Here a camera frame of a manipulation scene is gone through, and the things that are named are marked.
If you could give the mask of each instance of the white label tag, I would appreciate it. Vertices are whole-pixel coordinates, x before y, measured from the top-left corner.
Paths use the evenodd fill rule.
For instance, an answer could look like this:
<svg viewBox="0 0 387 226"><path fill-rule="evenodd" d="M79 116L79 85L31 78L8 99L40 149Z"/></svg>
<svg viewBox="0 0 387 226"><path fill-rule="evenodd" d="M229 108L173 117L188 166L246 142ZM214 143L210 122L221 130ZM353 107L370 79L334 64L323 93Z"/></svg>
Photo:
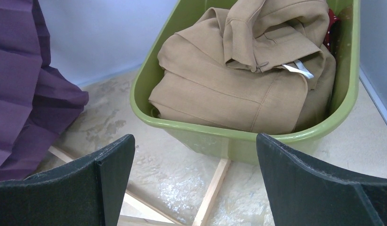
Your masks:
<svg viewBox="0 0 387 226"><path fill-rule="evenodd" d="M290 71L290 72L295 72L295 73L300 73L300 74L304 75L304 76L305 76L306 78L308 78L308 79L314 78L314 75L311 74L311 73L307 70L307 68L304 66L304 64L303 64L300 60L295 60L295 61L293 61L293 62L296 64L296 66L297 66L298 68L294 68L294 67L291 67L291 66L289 66L289 65L282 65L282 66L284 66L288 71Z"/></svg>

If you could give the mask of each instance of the wooden slat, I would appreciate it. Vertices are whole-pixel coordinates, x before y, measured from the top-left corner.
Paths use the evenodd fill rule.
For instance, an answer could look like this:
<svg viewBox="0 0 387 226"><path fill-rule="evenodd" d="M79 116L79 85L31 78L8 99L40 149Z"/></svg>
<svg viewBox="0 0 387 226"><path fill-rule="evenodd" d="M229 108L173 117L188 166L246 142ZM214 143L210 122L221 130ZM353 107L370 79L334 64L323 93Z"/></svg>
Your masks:
<svg viewBox="0 0 387 226"><path fill-rule="evenodd" d="M144 200L142 200L141 198L137 197L129 190L126 190L126 193L124 195L124 201L147 216L152 216L152 217L154 217L160 221L163 221L163 222L182 225L180 222L178 222L174 218L161 212L159 209L155 208L151 204L149 204L149 203L145 202Z"/></svg>
<svg viewBox="0 0 387 226"><path fill-rule="evenodd" d="M175 226L175 224L120 215L117 226Z"/></svg>
<svg viewBox="0 0 387 226"><path fill-rule="evenodd" d="M206 222L209 218L211 210L213 209L214 202L216 201L217 194L223 184L230 163L231 160L228 159L220 160L192 226L206 225Z"/></svg>
<svg viewBox="0 0 387 226"><path fill-rule="evenodd" d="M62 149L56 148L54 146L49 147L49 152L51 152L54 156L58 157L60 160L68 163L76 158L73 158L71 155L69 155L67 152L65 152Z"/></svg>

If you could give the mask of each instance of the beige coat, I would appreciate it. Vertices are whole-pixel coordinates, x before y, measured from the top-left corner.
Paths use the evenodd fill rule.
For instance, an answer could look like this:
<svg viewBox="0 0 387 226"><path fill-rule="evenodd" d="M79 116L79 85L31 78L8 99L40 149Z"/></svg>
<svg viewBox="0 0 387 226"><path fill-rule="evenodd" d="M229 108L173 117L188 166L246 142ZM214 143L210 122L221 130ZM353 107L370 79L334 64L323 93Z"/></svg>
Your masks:
<svg viewBox="0 0 387 226"><path fill-rule="evenodd" d="M209 8L164 42L164 78L149 101L167 120L273 135L314 126L326 116L335 77L323 45L328 24L325 0ZM298 59L314 78L282 66Z"/></svg>

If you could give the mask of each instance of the marble floor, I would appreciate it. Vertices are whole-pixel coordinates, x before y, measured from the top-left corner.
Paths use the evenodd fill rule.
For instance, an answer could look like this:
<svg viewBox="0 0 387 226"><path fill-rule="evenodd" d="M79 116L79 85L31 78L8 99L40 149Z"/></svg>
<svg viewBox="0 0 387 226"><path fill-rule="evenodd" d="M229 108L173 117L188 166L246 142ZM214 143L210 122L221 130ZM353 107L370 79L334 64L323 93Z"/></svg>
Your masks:
<svg viewBox="0 0 387 226"><path fill-rule="evenodd" d="M85 87L90 94L86 110L55 146L81 157L133 134L136 156L129 190L182 223L191 224L219 159L197 154L163 130L141 122L129 105L135 75L121 74ZM349 170L387 178L387 126L362 84L347 120L322 140L314 155ZM38 171L62 164L49 153ZM121 213L153 219L127 204ZM274 225L259 167L232 162L209 225Z"/></svg>

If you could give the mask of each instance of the purple skirt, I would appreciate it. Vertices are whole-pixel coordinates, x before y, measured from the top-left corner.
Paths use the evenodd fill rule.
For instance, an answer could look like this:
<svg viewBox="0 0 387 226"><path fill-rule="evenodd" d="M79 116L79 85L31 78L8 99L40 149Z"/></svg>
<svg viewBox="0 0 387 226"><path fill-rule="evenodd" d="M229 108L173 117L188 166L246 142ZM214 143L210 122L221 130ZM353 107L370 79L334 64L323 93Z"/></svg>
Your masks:
<svg viewBox="0 0 387 226"><path fill-rule="evenodd" d="M32 173L88 102L50 62L38 1L0 0L0 181Z"/></svg>

